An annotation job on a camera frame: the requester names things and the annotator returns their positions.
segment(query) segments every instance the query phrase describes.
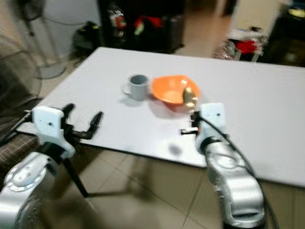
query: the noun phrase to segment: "red object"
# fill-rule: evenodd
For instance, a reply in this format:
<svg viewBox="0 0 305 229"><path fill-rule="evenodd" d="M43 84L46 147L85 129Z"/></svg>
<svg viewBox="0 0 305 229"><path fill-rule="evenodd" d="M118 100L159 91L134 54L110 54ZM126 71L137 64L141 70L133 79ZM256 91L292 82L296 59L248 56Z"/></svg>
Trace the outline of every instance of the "red object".
<svg viewBox="0 0 305 229"><path fill-rule="evenodd" d="M257 46L254 45L254 41L245 41L236 43L236 48L239 49L242 54L254 53L257 50Z"/></svg>
<svg viewBox="0 0 305 229"><path fill-rule="evenodd" d="M143 22L143 18L148 18L152 24L154 25L154 27L160 27L162 26L162 20L161 18L154 18L154 17L146 17L146 16L141 16L139 17L135 23L134 23L134 26L135 27L138 27L139 24L141 24Z"/></svg>

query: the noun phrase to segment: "gray mug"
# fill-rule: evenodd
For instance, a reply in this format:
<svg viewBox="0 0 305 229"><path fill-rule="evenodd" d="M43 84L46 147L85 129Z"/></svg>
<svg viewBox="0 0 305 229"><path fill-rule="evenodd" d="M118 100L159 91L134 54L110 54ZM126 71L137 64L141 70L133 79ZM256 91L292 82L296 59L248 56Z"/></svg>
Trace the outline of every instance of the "gray mug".
<svg viewBox="0 0 305 229"><path fill-rule="evenodd" d="M145 75L133 75L123 86L123 92L132 99L143 101L147 98L149 79Z"/></svg>

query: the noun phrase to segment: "plastic bowl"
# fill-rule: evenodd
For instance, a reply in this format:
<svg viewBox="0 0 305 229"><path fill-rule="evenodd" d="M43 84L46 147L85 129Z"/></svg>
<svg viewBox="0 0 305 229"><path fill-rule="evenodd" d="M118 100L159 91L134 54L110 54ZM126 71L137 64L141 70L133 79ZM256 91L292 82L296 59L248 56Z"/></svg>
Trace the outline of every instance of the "plastic bowl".
<svg viewBox="0 0 305 229"><path fill-rule="evenodd" d="M155 78L152 81L152 94L170 104L183 104L183 90L190 87L199 95L197 85L185 75L171 75Z"/></svg>

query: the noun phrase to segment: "tabletop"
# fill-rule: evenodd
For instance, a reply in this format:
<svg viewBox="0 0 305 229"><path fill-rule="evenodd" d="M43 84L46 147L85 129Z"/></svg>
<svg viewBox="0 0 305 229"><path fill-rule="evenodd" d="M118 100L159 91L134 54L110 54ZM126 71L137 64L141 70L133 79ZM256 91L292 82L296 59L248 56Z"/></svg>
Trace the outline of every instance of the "tabletop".
<svg viewBox="0 0 305 229"><path fill-rule="evenodd" d="M263 179L305 187L305 69L158 53L98 48L39 105L76 108L68 122L85 130L103 111L101 126L83 144L205 167L188 113L149 96L122 93L131 75L150 79L184 74L201 89L200 103L223 103L226 132ZM33 134L33 124L20 132Z"/></svg>

